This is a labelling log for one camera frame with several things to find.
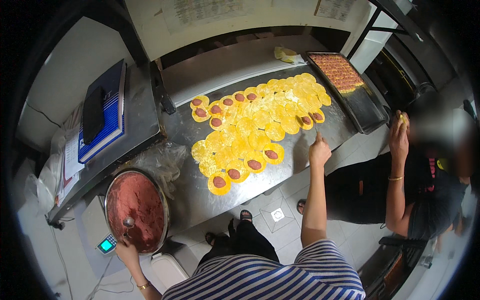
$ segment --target blue book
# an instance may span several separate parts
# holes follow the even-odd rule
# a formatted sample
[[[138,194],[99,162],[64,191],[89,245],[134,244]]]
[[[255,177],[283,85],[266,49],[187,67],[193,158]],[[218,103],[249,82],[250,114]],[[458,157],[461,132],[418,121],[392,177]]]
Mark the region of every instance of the blue book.
[[[85,99],[99,86],[105,91],[103,103],[103,116],[105,126],[96,135],[93,141],[85,145],[83,124],[80,124],[78,135],[78,162],[86,163],[103,148],[124,134],[123,119],[123,92],[125,88],[125,72],[127,64],[121,60],[97,78],[87,90]]]

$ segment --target sandal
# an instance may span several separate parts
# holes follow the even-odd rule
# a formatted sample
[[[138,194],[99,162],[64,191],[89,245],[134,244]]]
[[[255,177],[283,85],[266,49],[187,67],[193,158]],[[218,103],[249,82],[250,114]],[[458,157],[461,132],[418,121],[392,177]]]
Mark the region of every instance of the sandal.
[[[207,234],[205,234],[205,241],[207,241],[207,243],[210,246],[213,246],[212,243],[214,242],[215,239],[216,239],[216,234],[215,233],[207,232]]]
[[[253,219],[252,213],[249,212],[248,210],[243,209],[243,210],[240,212],[240,221],[242,221],[242,220],[249,220],[250,222],[252,222],[252,219]]]
[[[307,199],[300,199],[298,202],[297,202],[297,211],[299,214],[303,215],[303,211],[300,212],[300,207],[303,207],[303,209],[305,209],[305,204],[307,203]]]

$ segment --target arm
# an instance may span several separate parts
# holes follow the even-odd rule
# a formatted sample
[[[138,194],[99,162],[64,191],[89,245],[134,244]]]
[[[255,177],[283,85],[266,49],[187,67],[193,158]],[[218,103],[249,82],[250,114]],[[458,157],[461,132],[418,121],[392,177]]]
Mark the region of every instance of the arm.
[[[408,155],[407,124],[399,118],[392,122],[389,134],[390,152],[392,155],[391,179],[404,176],[405,161]],[[387,189],[385,224],[387,228],[403,236],[408,235],[408,223],[413,204],[405,207],[404,179],[390,180]]]
[[[332,152],[326,139],[317,132],[315,142],[310,146],[310,189],[303,209],[301,243],[303,247],[326,238],[327,210],[325,202],[324,165]]]
[[[127,240],[123,241],[125,245],[119,241],[115,252],[119,258],[125,263],[125,266],[130,271],[135,283],[138,287],[144,286],[148,283],[147,278],[142,272],[140,267],[140,260],[138,257],[137,249],[133,244],[130,244]],[[162,294],[153,286],[150,285],[147,288],[141,289],[140,292],[144,296],[145,300],[160,300]]]

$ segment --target bowl of ground meat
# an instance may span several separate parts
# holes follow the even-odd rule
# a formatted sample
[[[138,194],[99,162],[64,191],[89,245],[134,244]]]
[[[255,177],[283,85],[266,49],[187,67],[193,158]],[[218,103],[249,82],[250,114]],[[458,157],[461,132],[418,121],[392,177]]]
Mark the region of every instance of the bowl of ground meat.
[[[131,227],[123,223],[128,217],[133,219]],[[115,176],[105,197],[105,219],[115,239],[127,239],[140,255],[157,252],[170,226],[165,195],[139,169],[127,169]]]

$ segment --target digital scale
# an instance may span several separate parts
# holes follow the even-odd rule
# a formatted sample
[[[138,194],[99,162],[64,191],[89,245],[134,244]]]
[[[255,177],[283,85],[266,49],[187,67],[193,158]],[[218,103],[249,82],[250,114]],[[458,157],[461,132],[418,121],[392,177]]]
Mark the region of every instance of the digital scale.
[[[90,246],[98,249],[103,255],[112,255],[115,253],[117,240],[110,233],[107,226],[103,206],[104,200],[104,196],[95,196],[87,209],[82,213],[82,222]]]

